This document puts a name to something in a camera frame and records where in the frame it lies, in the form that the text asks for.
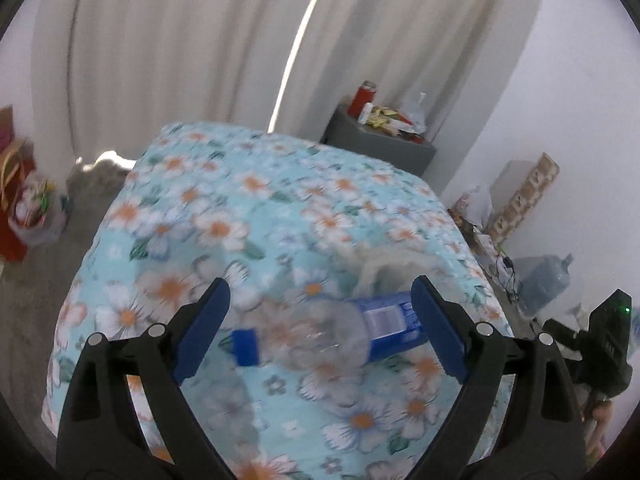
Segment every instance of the blue water jug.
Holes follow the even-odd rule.
[[[569,265],[573,260],[572,254],[564,260],[551,254],[542,256],[540,263],[522,280],[518,307],[523,316],[532,319],[567,289],[571,283]]]

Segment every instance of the blue bottle cap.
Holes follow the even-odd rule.
[[[238,366],[257,366],[260,364],[258,337],[255,330],[233,330],[231,342]]]

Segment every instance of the plastic bottle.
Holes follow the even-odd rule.
[[[400,113],[412,122],[415,132],[420,135],[427,131],[427,121],[424,115],[424,108],[422,107],[422,102],[426,95],[424,92],[420,92],[416,100],[414,94],[411,97],[405,98],[400,106]]]
[[[540,263],[522,281],[518,307],[531,319],[557,298],[571,283],[569,265],[574,260],[568,254],[564,260],[555,255],[542,256]]]
[[[411,293],[350,301],[305,301],[277,329],[234,330],[240,366],[273,360],[291,370],[361,367],[427,342]]]
[[[360,116],[358,117],[359,124],[367,124],[367,119],[371,115],[371,111],[373,110],[373,103],[366,103],[362,107],[362,111],[360,112]]]

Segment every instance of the floral bedsheet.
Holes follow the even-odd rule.
[[[42,418],[57,433],[86,338],[137,336],[224,276],[223,329],[182,391],[239,479],[401,479],[426,450],[460,387],[430,345],[351,376],[237,368],[228,329],[276,324],[286,302],[349,298],[340,244],[398,245],[439,257],[474,320],[510,333],[482,270],[431,189],[365,156],[229,124],[170,124],[129,173],[60,311]],[[170,460],[140,379],[128,377],[151,451]],[[492,446],[504,381],[475,459]]]

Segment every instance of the blue gripper pad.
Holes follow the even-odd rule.
[[[222,320],[229,310],[231,291],[225,280],[220,280],[213,290],[208,288],[198,301],[200,311],[193,319],[178,343],[174,380],[178,385],[193,377],[204,359]]]
[[[416,278],[411,287],[411,303],[443,370],[460,384],[464,383],[469,375],[465,344],[445,314],[445,301],[431,283],[427,286],[421,278]]]

